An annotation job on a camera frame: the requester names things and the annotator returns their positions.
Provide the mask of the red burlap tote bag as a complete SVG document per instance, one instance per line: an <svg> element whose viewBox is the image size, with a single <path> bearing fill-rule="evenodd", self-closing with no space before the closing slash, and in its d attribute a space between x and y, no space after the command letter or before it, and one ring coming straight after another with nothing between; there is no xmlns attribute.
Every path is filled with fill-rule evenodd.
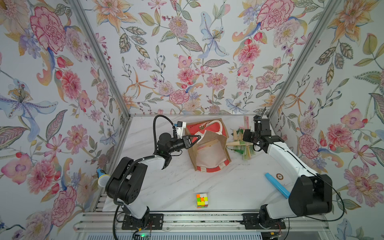
<svg viewBox="0 0 384 240"><path fill-rule="evenodd" d="M215 173L231 163L226 148L229 134L222 119L189 123L186 134L202 136L198 143L188 149L195 171Z"/></svg>

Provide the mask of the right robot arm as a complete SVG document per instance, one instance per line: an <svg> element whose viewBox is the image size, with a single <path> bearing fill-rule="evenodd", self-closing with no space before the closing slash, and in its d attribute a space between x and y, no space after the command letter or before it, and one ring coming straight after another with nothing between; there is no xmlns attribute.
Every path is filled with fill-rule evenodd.
<svg viewBox="0 0 384 240"><path fill-rule="evenodd" d="M267 221L329 213L332 210L331 178L316 174L290 150L281 137L273 136L269 119L256 115L253 122L255 130L246 129L243 140L276 160L294 181L292 190L288 191L270 174L266 175L285 200L261 206L260 218Z"/></svg>

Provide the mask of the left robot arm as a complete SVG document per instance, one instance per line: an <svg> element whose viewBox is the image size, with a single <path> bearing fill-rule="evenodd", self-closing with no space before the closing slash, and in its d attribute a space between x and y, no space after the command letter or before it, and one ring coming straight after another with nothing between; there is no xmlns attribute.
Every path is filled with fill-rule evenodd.
<svg viewBox="0 0 384 240"><path fill-rule="evenodd" d="M169 133L163 133L153 155L137 160L122 158L105 186L108 197L126 215L138 220L145 219L150 210L139 200L145 176L165 169L172 160L172 153L192 148L201 138L200 135L172 137Z"/></svg>

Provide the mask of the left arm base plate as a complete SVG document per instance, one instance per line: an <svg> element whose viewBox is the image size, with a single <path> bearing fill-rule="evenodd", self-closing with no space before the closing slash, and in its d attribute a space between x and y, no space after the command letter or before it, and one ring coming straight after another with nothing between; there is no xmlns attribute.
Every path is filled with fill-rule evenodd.
<svg viewBox="0 0 384 240"><path fill-rule="evenodd" d="M147 214L142 219L126 216L122 223L122 230L162 230L163 223L164 214Z"/></svg>

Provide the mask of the pink green folding fan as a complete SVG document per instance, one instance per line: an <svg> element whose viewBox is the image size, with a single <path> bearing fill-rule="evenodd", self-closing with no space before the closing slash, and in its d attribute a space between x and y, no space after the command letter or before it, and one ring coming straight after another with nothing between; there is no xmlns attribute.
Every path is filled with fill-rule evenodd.
<svg viewBox="0 0 384 240"><path fill-rule="evenodd" d="M250 130L250 119L249 119L249 116L244 116L244 127L245 127L245 129L249 129Z"/></svg>

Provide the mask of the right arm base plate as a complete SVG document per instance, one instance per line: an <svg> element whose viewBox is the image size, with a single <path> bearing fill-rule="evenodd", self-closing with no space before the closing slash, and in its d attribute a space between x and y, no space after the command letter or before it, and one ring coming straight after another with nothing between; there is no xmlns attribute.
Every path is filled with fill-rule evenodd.
<svg viewBox="0 0 384 240"><path fill-rule="evenodd" d="M242 224L246 230L285 230L286 224L283 219L271 219L259 213L242 214Z"/></svg>

